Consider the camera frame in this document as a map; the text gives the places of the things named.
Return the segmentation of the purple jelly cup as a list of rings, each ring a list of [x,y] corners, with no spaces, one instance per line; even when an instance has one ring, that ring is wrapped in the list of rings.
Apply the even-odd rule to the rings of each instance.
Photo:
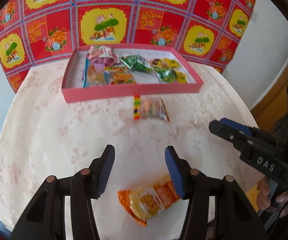
[[[114,59],[110,57],[95,57],[90,62],[97,72],[102,72],[105,67],[111,67],[115,63]]]

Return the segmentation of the yellow wrapped candy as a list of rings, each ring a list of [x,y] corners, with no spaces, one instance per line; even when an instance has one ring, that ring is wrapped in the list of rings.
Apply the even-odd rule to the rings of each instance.
[[[177,70],[174,70],[174,75],[175,75],[175,80],[177,83],[180,83],[180,84],[187,83],[186,74],[179,72]]]

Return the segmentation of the pink shallow cardboard box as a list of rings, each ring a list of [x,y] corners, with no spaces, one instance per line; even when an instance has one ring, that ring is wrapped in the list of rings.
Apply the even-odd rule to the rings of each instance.
[[[148,44],[110,44],[118,57],[140,55],[148,61],[153,59],[172,59],[180,64],[179,72],[184,73],[187,83],[161,83],[154,73],[143,73],[131,70],[134,84],[102,85],[83,87],[82,77],[86,65],[86,56],[90,46],[76,48],[71,55],[64,72],[62,94],[67,103],[95,99],[116,98],[123,96],[147,94],[197,93],[204,81],[193,67],[173,48]]]

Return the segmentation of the orange snack packet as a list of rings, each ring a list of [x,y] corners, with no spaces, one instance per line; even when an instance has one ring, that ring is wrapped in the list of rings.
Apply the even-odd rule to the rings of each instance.
[[[159,213],[169,209],[180,196],[170,175],[164,175],[147,185],[117,192],[119,203],[141,226]]]

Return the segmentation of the green pea snack bag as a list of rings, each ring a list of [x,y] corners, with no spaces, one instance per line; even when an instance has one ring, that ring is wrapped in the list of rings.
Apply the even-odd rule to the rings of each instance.
[[[130,70],[151,73],[152,68],[150,63],[140,55],[129,55],[120,57],[120,61]]]

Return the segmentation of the pink peach jelly pouch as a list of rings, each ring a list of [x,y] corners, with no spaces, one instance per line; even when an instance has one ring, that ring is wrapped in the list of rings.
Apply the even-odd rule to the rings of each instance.
[[[90,61],[95,57],[110,57],[114,59],[114,64],[119,64],[120,59],[115,50],[109,46],[91,46],[87,53],[87,59]]]

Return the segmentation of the orange gummy candy packet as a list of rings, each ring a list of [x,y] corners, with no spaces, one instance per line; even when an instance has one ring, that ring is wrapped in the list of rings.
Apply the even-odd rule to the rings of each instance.
[[[105,67],[104,78],[107,85],[136,84],[127,67]]]

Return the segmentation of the red floral patterned cloth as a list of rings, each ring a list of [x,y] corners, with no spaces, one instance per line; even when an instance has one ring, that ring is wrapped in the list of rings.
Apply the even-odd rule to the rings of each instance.
[[[256,0],[9,0],[0,10],[0,64],[17,91],[33,66],[80,46],[171,47],[222,72]]]

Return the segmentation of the brown chocolate ball snack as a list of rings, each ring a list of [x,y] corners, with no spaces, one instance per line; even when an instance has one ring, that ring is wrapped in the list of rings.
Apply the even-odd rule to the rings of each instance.
[[[162,66],[162,60],[161,59],[153,59],[150,61],[150,64],[152,66],[155,66],[155,67],[161,67]]]

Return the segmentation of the blue edged snack packet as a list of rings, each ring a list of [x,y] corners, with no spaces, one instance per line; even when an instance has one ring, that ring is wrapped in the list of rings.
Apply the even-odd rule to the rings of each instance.
[[[105,85],[104,70],[102,72],[97,72],[91,62],[88,59],[85,59],[83,88]]]

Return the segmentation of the colorful gummy candy packet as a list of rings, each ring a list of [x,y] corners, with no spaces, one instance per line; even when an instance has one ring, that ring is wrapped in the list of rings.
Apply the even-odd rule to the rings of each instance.
[[[164,101],[155,96],[134,96],[133,119],[156,119],[170,122]]]

